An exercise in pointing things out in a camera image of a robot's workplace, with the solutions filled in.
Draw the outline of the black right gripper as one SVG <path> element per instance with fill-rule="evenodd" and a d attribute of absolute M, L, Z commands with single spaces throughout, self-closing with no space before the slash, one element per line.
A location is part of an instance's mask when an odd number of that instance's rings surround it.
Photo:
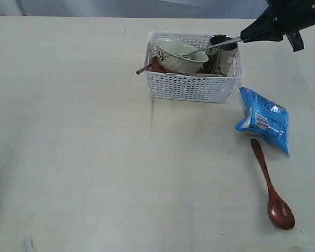
<path fill-rule="evenodd" d="M 269 7 L 240 32 L 244 43 L 283 40 L 285 33 L 293 52 L 304 50 L 300 30 L 315 25 L 315 0 L 267 1 Z"/>

